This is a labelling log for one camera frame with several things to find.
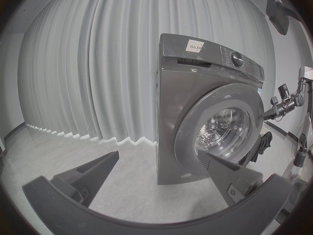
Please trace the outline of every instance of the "control knob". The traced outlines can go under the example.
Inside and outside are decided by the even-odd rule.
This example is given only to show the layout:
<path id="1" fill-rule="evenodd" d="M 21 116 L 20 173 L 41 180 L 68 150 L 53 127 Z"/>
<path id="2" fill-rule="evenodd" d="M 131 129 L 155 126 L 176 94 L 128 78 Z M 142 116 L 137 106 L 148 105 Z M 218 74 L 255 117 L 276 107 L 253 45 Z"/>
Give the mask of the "control knob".
<path id="1" fill-rule="evenodd" d="M 236 67 L 240 67 L 241 65 L 244 64 L 242 56 L 240 55 L 239 52 L 236 51 L 232 53 L 232 61 Z"/>

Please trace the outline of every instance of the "door porthole glass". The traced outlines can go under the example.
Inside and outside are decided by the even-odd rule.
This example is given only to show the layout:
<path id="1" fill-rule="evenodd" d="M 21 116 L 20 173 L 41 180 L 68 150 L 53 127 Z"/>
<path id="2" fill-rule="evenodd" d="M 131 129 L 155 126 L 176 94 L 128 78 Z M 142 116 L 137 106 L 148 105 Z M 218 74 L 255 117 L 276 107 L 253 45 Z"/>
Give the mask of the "door porthole glass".
<path id="1" fill-rule="evenodd" d="M 244 108 L 221 110 L 202 126 L 196 138 L 195 152 L 207 151 L 226 159 L 236 153 L 248 135 L 249 126 L 250 118 Z"/>

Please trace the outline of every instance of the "front-loading washing machine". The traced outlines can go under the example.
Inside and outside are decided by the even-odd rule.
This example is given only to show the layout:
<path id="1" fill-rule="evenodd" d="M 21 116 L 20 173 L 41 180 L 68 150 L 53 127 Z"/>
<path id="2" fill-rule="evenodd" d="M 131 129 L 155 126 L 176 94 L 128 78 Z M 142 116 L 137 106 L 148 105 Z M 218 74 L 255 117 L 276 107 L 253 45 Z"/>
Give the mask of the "front-loading washing machine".
<path id="1" fill-rule="evenodd" d="M 198 150 L 242 159 L 263 124 L 264 69 L 217 43 L 167 33 L 157 62 L 158 185 L 207 178 Z"/>

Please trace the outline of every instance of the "curtain fold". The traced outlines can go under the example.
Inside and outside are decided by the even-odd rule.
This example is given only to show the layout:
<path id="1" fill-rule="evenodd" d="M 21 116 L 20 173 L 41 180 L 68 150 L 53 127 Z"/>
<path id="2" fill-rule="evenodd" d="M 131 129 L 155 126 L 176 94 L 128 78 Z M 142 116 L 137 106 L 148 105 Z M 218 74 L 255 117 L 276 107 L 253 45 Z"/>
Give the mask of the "curtain fold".
<path id="1" fill-rule="evenodd" d="M 117 141 L 155 141 L 161 33 L 206 39 L 264 67 L 262 99 L 275 87 L 275 53 L 250 0 L 52 0 L 25 33 L 18 92 L 26 123 Z"/>

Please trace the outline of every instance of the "black cloth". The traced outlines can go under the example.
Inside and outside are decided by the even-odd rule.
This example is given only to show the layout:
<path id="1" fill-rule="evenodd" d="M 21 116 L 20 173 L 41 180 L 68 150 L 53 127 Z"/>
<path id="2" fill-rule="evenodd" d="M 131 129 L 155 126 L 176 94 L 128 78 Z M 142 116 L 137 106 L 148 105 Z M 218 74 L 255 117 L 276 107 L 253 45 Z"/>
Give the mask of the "black cloth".
<path id="1" fill-rule="evenodd" d="M 260 145 L 258 147 L 258 150 L 257 152 L 255 153 L 255 155 L 253 156 L 253 158 L 250 160 L 252 162 L 256 162 L 256 160 L 258 159 L 258 155 L 263 155 L 264 153 L 264 150 L 268 147 L 271 147 L 270 143 L 273 139 L 273 136 L 272 136 L 272 132 L 267 132 L 265 133 L 262 137 L 261 137 L 261 142 L 260 142 Z"/>

